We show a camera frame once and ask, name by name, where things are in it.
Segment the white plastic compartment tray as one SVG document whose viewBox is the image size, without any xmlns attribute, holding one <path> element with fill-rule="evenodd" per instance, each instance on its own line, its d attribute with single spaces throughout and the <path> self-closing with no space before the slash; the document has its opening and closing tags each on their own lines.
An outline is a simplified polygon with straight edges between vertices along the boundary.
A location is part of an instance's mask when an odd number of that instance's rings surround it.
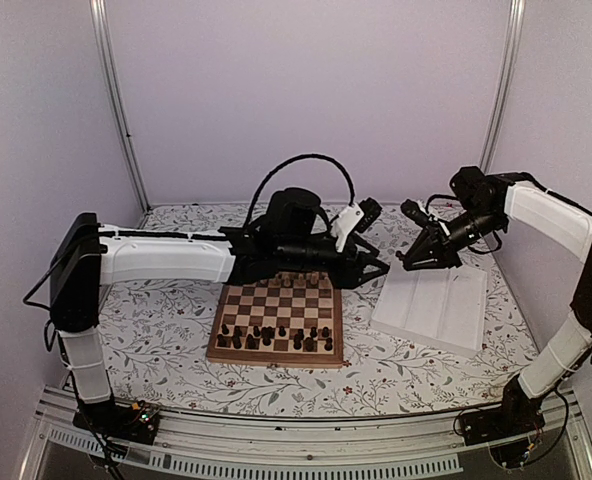
<svg viewBox="0 0 592 480">
<path fill-rule="evenodd" d="M 391 266 L 372 329 L 466 358 L 482 349 L 487 273 L 461 266 L 408 272 Z"/>
</svg>

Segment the wooden chess board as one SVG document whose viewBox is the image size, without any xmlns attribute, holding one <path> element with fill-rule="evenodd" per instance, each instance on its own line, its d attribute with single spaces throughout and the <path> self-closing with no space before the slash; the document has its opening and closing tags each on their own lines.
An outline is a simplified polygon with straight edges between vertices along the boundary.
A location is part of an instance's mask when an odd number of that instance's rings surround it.
<svg viewBox="0 0 592 480">
<path fill-rule="evenodd" d="M 292 286 L 283 286 L 283 276 L 292 276 Z M 329 276 L 319 273 L 319 283 L 310 283 L 310 274 L 305 274 L 306 284 L 298 284 L 298 275 L 281 273 L 280 286 L 271 286 L 270 280 L 261 280 L 243 286 L 226 285 L 221 291 L 218 308 L 207 345 L 207 359 L 212 363 L 236 364 L 246 366 L 268 366 L 277 364 L 285 368 L 329 369 L 339 368 L 344 362 L 342 294 L 332 283 L 331 287 L 321 287 L 321 280 Z M 222 324 L 230 330 L 227 348 L 217 346 L 217 335 Z M 234 327 L 240 326 L 242 347 L 235 349 L 231 339 Z M 261 333 L 268 326 L 275 328 L 275 337 L 269 347 L 262 344 L 260 337 L 253 335 L 253 326 L 259 326 Z M 284 326 L 286 335 L 278 335 L 279 326 Z M 317 349 L 304 350 L 304 340 L 310 337 L 311 327 L 317 327 Z M 334 348 L 324 349 L 328 338 L 322 336 L 322 329 L 328 327 Z M 293 339 L 298 329 L 304 330 L 302 348 L 293 348 Z M 246 337 L 251 334 L 256 339 L 257 348 L 245 348 Z"/>
</svg>

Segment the dark wooden king piece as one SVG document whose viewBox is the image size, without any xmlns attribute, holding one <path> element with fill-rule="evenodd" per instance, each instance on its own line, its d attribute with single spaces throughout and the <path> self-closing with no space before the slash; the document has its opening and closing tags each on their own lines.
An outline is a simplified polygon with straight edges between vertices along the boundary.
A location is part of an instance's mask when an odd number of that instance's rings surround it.
<svg viewBox="0 0 592 480">
<path fill-rule="evenodd" d="M 265 330 L 261 333 L 262 344 L 269 347 L 272 343 L 272 335 L 269 331 Z"/>
</svg>

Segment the dark chess piece corner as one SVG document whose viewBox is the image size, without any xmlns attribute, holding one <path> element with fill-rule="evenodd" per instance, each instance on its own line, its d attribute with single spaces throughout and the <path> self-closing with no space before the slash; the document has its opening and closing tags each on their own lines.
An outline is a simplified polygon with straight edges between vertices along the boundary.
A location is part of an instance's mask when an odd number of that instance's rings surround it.
<svg viewBox="0 0 592 480">
<path fill-rule="evenodd" d="M 229 345 L 230 330 L 226 324 L 222 324 L 220 332 L 217 335 L 217 346 L 220 348 L 227 348 Z"/>
</svg>

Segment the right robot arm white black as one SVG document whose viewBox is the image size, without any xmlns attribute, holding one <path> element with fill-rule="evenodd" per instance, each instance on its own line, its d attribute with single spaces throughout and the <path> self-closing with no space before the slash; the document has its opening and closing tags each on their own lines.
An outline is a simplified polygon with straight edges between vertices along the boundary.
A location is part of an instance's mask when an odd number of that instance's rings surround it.
<svg viewBox="0 0 592 480">
<path fill-rule="evenodd" d="M 491 424 L 503 436 L 538 421 L 543 399 L 592 356 L 592 211 L 545 187 L 527 172 L 487 174 L 476 166 L 460 168 L 449 182 L 449 199 L 461 213 L 442 220 L 428 203 L 406 200 L 402 213 L 420 228 L 399 258 L 407 271 L 449 269 L 462 264 L 461 252 L 486 236 L 497 237 L 519 225 L 541 236 L 551 253 L 564 258 L 561 267 L 535 262 L 542 275 L 569 274 L 554 280 L 548 292 L 556 299 L 570 296 L 565 319 L 538 355 L 505 385 Z"/>
</svg>

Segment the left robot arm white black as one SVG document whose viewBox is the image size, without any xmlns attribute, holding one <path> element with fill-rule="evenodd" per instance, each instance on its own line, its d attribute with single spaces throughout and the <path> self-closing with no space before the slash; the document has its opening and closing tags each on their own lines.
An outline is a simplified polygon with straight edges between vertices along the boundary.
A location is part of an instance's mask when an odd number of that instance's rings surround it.
<svg viewBox="0 0 592 480">
<path fill-rule="evenodd" d="M 355 289 L 389 270 L 361 236 L 380 212 L 368 198 L 329 217 L 315 193 L 290 187 L 275 192 L 260 216 L 248 214 L 242 225 L 214 232 L 124 230 L 99 223 L 93 213 L 80 214 L 37 283 L 49 287 L 44 308 L 79 411 L 104 434 L 125 423 L 98 332 L 101 286 L 159 279 L 239 286 L 290 272 L 325 273 L 333 287 Z"/>
</svg>

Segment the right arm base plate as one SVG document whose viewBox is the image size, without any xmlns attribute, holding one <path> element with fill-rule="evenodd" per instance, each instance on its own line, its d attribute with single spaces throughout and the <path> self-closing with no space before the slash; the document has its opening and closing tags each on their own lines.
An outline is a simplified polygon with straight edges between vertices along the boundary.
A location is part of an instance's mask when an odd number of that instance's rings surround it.
<svg viewBox="0 0 592 480">
<path fill-rule="evenodd" d="M 453 422 L 454 432 L 466 446 L 487 444 L 492 460 L 507 470 L 527 465 L 544 426 L 544 416 L 539 409 L 510 417 L 501 406 L 463 409 Z"/>
</svg>

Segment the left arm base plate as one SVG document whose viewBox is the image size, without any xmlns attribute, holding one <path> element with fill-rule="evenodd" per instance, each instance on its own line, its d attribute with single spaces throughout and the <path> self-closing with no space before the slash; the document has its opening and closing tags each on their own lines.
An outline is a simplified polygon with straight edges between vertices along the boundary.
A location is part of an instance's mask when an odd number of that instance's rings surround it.
<svg viewBox="0 0 592 480">
<path fill-rule="evenodd" d="M 95 404 L 78 402 L 73 425 L 114 439 L 153 445 L 160 424 L 160 406 L 138 400 L 118 404 L 113 397 Z"/>
</svg>

